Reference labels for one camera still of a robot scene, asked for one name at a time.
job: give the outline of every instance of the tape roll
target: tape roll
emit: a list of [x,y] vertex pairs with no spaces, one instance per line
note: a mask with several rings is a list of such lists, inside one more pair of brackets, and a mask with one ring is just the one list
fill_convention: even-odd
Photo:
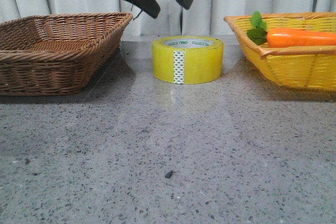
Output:
[[153,73],[177,84],[213,81],[222,75],[224,43],[202,36],[174,36],[155,40]]

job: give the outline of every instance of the carrot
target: carrot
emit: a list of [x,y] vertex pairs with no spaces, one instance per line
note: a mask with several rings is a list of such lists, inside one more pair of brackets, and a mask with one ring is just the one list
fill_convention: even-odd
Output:
[[336,46],[336,34],[294,28],[272,28],[266,36],[269,47]]

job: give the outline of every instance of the wicker basket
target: wicker basket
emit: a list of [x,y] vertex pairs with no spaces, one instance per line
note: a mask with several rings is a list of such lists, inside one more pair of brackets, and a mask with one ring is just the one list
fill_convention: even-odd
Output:
[[[262,15],[268,28],[291,27],[336,33],[336,13]],[[279,86],[336,91],[336,45],[269,48],[257,46],[246,35],[251,16],[227,16],[242,50],[260,72]]]
[[129,13],[29,16],[0,24],[0,95],[75,94],[118,48]]

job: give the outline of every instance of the speckled stone surface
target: speckled stone surface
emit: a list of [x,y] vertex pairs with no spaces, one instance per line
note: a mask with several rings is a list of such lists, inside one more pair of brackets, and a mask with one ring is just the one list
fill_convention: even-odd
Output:
[[0,97],[0,223],[336,223],[334,94],[273,85],[232,36],[221,78],[167,83],[141,39],[80,94]]

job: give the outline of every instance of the toy carrot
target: toy carrot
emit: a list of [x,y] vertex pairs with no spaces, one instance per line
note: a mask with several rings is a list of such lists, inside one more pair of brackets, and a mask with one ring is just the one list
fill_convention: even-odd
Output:
[[260,12],[254,12],[250,22],[254,28],[247,30],[247,36],[257,45],[268,42],[269,47],[336,46],[334,33],[287,27],[272,28],[267,31]]

